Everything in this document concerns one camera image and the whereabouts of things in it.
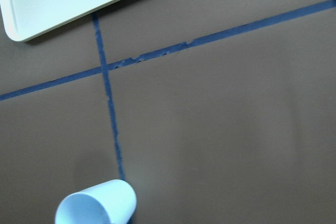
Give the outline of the light blue cup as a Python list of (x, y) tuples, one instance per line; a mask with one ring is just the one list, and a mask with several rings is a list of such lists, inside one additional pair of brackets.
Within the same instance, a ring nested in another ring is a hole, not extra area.
[(132, 186), (114, 179), (65, 197), (57, 208), (55, 223), (128, 223), (136, 204)]

